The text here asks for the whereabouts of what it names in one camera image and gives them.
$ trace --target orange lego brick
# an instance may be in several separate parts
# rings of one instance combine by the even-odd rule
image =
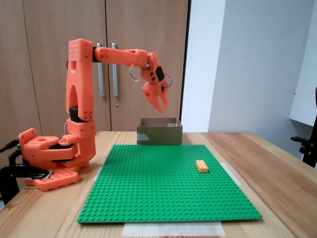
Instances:
[[[204,160],[196,160],[196,166],[200,173],[208,173],[209,169]]]

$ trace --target green lego baseplate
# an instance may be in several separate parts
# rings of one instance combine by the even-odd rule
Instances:
[[[209,173],[200,173],[204,160]],[[259,219],[205,145],[114,145],[77,222]]]

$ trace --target tape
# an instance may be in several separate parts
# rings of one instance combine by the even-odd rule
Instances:
[[[124,237],[225,236],[221,222],[125,223]]]
[[[232,180],[238,185],[242,186],[242,183],[237,179],[237,177],[230,171],[230,169],[227,167],[226,163],[220,163],[221,166],[226,170],[226,172],[230,175]]]
[[[96,180],[97,180],[97,178],[98,178],[98,176],[99,176],[101,170],[103,169],[103,166],[104,166],[104,164],[102,164],[101,167],[98,169],[98,172],[96,173],[96,175],[95,175],[93,181],[96,181]]]
[[[147,140],[149,140],[149,138],[145,134],[137,134],[137,140],[139,140],[139,141],[147,141]]]
[[[168,124],[167,124],[167,127],[176,127],[176,126],[177,126],[176,123],[168,123]]]

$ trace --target perforated orange panel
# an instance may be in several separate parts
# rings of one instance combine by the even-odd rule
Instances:
[[[55,189],[66,186],[71,183],[76,183],[79,180],[78,173],[72,168],[58,169],[53,172],[50,178],[25,180],[26,185],[33,185],[42,191]]]

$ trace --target orange robotic arm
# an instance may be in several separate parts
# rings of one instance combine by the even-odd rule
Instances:
[[[78,117],[81,120],[90,121],[94,117],[93,61],[138,66],[141,69],[141,76],[147,81],[142,88],[146,99],[162,112],[158,99],[160,96],[163,106],[167,108],[167,83],[156,53],[147,53],[143,50],[94,48],[92,42],[78,39],[69,42],[66,85],[68,113],[70,107],[78,107]]]
[[[77,171],[89,165],[96,154],[94,120],[93,62],[124,64],[140,68],[147,81],[142,90],[146,99],[160,112],[167,108],[168,85],[156,53],[143,50],[95,48],[83,39],[68,44],[68,71],[66,82],[66,111],[69,134],[59,141],[55,136],[37,136],[35,129],[19,135],[21,154],[30,166],[54,170],[49,179],[26,180],[41,190],[57,188],[78,181]]]

